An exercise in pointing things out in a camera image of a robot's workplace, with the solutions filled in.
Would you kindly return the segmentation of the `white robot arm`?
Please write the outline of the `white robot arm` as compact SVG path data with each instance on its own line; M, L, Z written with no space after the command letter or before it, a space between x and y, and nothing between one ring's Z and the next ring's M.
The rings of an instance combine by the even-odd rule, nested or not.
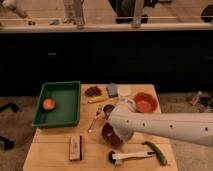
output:
M108 117L119 138L142 132L213 147L213 113L137 113L136 103L121 97Z

